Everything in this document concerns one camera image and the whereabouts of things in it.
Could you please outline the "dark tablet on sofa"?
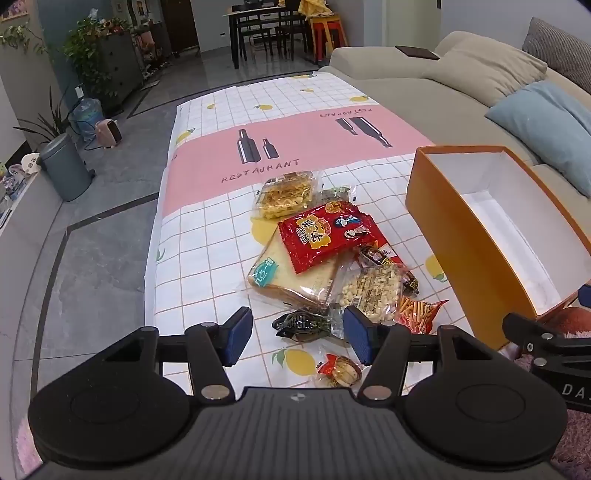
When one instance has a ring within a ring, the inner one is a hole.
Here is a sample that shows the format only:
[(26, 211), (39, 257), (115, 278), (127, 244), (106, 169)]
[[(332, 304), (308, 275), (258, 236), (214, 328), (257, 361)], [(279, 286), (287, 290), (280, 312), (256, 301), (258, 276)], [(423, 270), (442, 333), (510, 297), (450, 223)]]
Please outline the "dark tablet on sofa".
[(407, 57), (410, 58), (419, 58), (431, 61), (438, 61), (440, 59), (440, 57), (437, 54), (426, 48), (404, 45), (397, 45), (396, 48), (401, 53), (405, 54)]

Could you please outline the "small cake snack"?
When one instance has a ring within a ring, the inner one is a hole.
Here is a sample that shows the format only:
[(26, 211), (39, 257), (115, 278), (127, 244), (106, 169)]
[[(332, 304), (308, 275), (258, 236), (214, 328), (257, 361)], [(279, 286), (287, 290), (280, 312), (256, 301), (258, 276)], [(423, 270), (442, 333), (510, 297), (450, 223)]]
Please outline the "small cake snack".
[(362, 370), (349, 357), (328, 353), (318, 363), (315, 387), (352, 388), (360, 383)]

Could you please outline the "blue water jug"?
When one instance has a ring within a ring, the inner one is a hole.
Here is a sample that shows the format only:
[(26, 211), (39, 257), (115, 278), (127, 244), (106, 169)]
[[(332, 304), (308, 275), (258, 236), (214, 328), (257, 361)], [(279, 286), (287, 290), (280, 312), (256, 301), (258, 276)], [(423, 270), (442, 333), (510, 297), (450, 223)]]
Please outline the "blue water jug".
[(81, 98), (69, 113), (68, 119), (74, 132), (85, 142), (95, 138), (95, 126), (104, 119), (99, 100), (89, 97)]

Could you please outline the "packaged sliced bread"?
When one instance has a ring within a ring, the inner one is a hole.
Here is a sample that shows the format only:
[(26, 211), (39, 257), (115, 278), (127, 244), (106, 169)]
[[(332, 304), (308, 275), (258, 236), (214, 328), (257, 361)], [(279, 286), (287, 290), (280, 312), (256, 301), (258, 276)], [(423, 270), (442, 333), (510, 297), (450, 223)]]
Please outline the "packaged sliced bread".
[(280, 232), (276, 230), (250, 268), (246, 279), (263, 296), (280, 300), (294, 308), (322, 312), (328, 309), (332, 291), (341, 281), (352, 259), (352, 253), (343, 252), (297, 274)]

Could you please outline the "dark seaweed snack pack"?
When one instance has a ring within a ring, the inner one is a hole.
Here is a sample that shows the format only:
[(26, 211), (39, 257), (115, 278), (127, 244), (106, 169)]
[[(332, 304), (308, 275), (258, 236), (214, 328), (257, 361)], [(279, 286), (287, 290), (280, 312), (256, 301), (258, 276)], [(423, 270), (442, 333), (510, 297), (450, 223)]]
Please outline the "dark seaweed snack pack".
[(285, 313), (271, 322), (276, 337), (287, 338), (294, 342), (308, 343), (325, 337), (344, 340), (342, 327), (335, 325), (328, 312), (312, 312), (298, 309)]

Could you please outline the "yellow waffle snack pack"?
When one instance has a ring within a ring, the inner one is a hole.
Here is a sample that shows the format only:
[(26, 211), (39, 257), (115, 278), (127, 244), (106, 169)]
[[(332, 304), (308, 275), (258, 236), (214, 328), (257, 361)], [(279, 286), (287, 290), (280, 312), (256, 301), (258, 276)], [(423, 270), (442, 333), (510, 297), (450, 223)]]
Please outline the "yellow waffle snack pack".
[(307, 210), (318, 192), (319, 177), (318, 172), (300, 171), (268, 179), (259, 189), (253, 213), (273, 220)]

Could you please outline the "large red snack bag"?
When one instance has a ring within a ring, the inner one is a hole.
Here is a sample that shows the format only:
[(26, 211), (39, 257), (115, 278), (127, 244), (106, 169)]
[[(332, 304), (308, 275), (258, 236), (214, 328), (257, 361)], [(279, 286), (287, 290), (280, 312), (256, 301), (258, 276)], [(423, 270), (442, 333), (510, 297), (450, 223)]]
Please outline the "large red snack bag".
[(375, 246), (379, 239), (374, 219), (342, 200), (329, 201), (280, 221), (279, 231), (297, 274), (342, 252)]

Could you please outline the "beige sofa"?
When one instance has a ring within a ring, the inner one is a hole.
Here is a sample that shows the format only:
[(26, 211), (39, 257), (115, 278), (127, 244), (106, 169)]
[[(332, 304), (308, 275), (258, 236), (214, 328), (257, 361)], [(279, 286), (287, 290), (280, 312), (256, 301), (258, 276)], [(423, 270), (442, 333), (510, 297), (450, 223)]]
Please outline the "beige sofa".
[(501, 145), (528, 164), (558, 197), (578, 225), (590, 233), (590, 199), (534, 150), (486, 117), (507, 96), (477, 62), (440, 66), (394, 47), (342, 47), (322, 73), (331, 73), (377, 100), (437, 145)]

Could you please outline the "shrimp stick snack bag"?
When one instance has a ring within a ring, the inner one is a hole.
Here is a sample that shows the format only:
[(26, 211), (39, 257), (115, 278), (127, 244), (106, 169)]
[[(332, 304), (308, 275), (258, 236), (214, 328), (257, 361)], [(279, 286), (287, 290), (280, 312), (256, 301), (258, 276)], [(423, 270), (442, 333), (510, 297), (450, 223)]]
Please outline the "shrimp stick snack bag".
[(397, 322), (407, 327), (412, 334), (428, 335), (433, 331), (434, 321), (447, 300), (430, 303), (403, 296)]

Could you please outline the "brown nut bar pack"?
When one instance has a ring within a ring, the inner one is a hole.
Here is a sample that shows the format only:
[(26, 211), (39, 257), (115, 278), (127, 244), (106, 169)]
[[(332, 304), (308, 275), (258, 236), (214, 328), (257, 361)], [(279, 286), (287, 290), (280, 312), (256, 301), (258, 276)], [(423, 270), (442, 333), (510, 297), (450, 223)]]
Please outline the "brown nut bar pack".
[(353, 202), (355, 200), (356, 185), (342, 185), (325, 188), (322, 189), (322, 191), (318, 193), (317, 196), (317, 201), (320, 204), (325, 204), (332, 201)]

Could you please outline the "leafy green houseplant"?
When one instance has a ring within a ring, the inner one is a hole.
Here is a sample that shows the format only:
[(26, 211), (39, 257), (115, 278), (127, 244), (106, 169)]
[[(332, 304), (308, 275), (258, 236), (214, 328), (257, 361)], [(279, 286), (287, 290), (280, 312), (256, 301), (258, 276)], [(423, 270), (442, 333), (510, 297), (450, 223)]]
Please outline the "leafy green houseplant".
[(98, 19), (91, 15), (79, 20), (65, 40), (63, 53), (77, 74), (85, 92), (98, 100), (111, 100), (115, 92), (112, 77), (100, 51), (100, 40), (130, 30), (130, 23), (117, 17)]

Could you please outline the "grey trash bin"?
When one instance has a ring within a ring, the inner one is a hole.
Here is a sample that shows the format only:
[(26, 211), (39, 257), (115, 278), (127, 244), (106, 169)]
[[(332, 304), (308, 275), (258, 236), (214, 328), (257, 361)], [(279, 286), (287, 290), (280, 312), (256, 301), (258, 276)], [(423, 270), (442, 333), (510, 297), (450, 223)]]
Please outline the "grey trash bin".
[(42, 148), (40, 165), (65, 202), (81, 196), (93, 180), (93, 174), (87, 169), (68, 133), (54, 138)]

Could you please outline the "puffed rice cake pack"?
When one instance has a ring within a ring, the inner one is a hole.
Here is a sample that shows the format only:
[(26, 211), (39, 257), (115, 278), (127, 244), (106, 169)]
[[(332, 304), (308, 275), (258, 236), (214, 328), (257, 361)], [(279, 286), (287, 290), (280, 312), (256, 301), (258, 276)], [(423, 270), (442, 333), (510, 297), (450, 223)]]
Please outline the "puffed rice cake pack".
[(329, 305), (332, 320), (341, 321), (346, 307), (356, 307), (373, 323), (396, 321), (403, 296), (403, 273), (404, 270), (394, 263), (346, 273)]

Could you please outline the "spiky potted plant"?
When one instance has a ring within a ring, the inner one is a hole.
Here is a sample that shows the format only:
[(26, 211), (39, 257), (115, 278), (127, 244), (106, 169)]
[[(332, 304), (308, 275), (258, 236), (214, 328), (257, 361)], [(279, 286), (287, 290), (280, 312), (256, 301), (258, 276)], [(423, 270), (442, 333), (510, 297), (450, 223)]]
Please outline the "spiky potted plant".
[(73, 133), (78, 137), (81, 136), (78, 127), (73, 126), (73, 111), (81, 103), (78, 99), (75, 101), (73, 106), (67, 110), (66, 113), (62, 111), (62, 105), (64, 103), (65, 94), (62, 94), (57, 102), (53, 99), (52, 87), (48, 87), (48, 104), (50, 115), (43, 116), (41, 113), (37, 114), (36, 120), (25, 120), (18, 118), (18, 126), (15, 126), (15, 130), (19, 130), (24, 133), (31, 134), (37, 137), (37, 140), (33, 142), (35, 153), (38, 153), (42, 147), (48, 145), (51, 141), (57, 139), (60, 135), (66, 133)]

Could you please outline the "dark dining table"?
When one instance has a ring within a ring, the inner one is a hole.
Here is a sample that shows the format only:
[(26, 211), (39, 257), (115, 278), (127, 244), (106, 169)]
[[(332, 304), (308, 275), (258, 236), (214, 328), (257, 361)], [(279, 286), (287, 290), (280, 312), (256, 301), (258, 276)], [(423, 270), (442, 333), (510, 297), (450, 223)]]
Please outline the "dark dining table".
[(252, 40), (263, 43), (263, 51), (294, 60), (296, 38), (303, 44), (304, 55), (311, 58), (311, 27), (301, 14), (300, 1), (243, 1), (228, 7), (230, 55), (233, 68), (247, 60), (246, 44)]

